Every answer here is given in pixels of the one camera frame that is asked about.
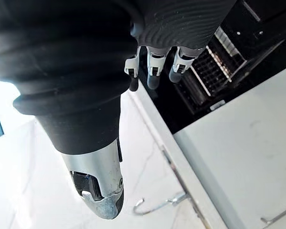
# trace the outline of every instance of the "chrome wall hook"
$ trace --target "chrome wall hook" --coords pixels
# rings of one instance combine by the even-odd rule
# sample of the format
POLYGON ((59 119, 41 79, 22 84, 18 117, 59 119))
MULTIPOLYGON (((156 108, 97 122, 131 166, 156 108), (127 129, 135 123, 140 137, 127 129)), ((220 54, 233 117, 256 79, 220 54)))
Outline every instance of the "chrome wall hook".
POLYGON ((171 204, 174 207, 177 206, 179 203, 181 203, 183 200, 187 199, 189 196, 183 191, 180 193, 177 193, 173 198, 169 198, 167 200, 165 200, 165 202, 159 204, 158 206, 147 210, 147 211, 138 211, 138 208, 145 202, 145 199, 142 198, 140 199, 133 207, 133 214, 137 215, 137 216, 143 216, 146 215, 148 213, 154 212, 160 208, 163 208, 164 206, 171 204))

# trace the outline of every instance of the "robotic hand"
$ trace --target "robotic hand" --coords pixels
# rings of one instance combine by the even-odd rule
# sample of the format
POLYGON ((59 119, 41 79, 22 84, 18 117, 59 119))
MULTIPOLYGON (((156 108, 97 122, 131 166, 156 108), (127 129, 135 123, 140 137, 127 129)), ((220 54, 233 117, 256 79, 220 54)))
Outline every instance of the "robotic hand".
POLYGON ((0 81, 16 85, 14 106, 37 117, 99 217, 123 206, 120 95, 138 87, 140 48, 155 89, 177 46, 169 74, 177 83, 234 2, 0 0, 0 81))

